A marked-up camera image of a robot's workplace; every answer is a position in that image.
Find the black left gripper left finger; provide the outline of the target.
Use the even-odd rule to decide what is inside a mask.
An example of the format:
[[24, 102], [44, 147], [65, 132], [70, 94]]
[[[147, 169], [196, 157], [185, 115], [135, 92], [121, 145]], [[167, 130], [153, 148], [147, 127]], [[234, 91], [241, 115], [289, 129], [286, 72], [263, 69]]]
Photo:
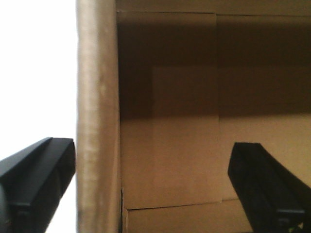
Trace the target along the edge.
[[0, 162], [0, 231], [44, 233], [76, 171], [71, 138], [44, 138]]

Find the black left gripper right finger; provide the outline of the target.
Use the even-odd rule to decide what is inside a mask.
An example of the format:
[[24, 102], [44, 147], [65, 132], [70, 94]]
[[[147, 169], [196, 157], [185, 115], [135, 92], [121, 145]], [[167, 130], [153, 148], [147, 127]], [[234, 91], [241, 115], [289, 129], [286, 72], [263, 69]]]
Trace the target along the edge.
[[311, 231], [311, 188], [261, 144], [236, 142], [228, 176], [253, 232]]

